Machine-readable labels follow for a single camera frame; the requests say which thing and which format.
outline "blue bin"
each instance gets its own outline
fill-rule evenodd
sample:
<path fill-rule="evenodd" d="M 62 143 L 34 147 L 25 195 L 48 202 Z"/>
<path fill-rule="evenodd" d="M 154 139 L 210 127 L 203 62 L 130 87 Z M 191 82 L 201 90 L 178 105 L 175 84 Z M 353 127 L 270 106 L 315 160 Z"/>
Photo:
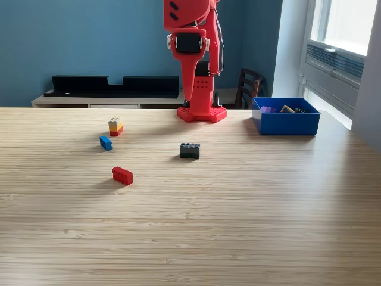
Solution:
<path fill-rule="evenodd" d="M 304 108 L 310 113 L 280 113 L 284 105 L 293 110 Z M 276 108 L 277 113 L 262 113 L 262 106 Z M 252 118 L 259 133 L 263 135 L 316 135 L 320 113 L 301 97 L 256 97 Z"/>

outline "wooden chair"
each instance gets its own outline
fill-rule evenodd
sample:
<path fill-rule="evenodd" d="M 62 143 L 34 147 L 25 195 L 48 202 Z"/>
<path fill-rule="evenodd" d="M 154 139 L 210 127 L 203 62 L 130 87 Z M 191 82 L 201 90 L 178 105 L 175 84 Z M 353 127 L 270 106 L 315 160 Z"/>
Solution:
<path fill-rule="evenodd" d="M 252 109 L 252 99 L 260 94 L 263 84 L 264 77 L 262 75 L 252 70 L 242 69 L 234 109 L 242 109 L 242 99 L 245 101 L 245 109 Z M 243 94 L 247 94 L 249 100 L 246 100 Z"/>

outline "window frame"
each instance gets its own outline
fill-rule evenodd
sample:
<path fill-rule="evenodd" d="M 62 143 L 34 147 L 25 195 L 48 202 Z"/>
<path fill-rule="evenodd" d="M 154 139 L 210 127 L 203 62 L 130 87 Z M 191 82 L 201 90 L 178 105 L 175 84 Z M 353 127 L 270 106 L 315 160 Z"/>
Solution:
<path fill-rule="evenodd" d="M 298 96 L 303 97 L 305 87 L 307 87 L 344 115 L 353 119 L 361 78 L 346 74 L 340 70 L 332 69 L 325 63 L 309 57 L 307 55 L 307 45 L 315 45 L 325 50 L 334 49 L 338 55 L 342 54 L 360 61 L 365 61 L 366 56 L 328 45 L 323 41 L 311 39 L 317 1 L 322 1 L 320 22 L 317 31 L 318 39 L 324 39 L 325 33 L 327 32 L 332 0 L 309 0 L 303 52 L 299 68 Z"/>

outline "white lego brick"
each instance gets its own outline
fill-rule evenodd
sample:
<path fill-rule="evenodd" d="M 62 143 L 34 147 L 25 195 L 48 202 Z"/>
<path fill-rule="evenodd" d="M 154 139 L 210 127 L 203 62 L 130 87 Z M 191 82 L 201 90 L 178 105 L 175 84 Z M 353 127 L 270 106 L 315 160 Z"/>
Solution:
<path fill-rule="evenodd" d="M 120 124 L 122 124 L 121 117 L 120 116 L 114 116 L 109 122 L 109 127 L 118 127 Z"/>

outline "purple lego brick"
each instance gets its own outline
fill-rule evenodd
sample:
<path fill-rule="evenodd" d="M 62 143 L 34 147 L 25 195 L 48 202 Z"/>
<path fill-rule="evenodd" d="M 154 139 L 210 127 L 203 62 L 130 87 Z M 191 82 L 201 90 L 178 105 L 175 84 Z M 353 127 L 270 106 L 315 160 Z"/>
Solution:
<path fill-rule="evenodd" d="M 276 113 L 276 108 L 262 106 L 262 113 Z"/>

